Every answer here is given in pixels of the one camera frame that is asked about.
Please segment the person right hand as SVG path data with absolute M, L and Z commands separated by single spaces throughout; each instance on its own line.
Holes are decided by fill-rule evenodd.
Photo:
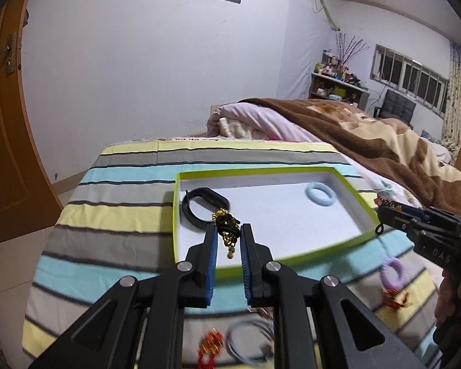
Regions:
M 435 306 L 434 342 L 443 353 L 455 355 L 461 347 L 461 280 L 444 269 Z

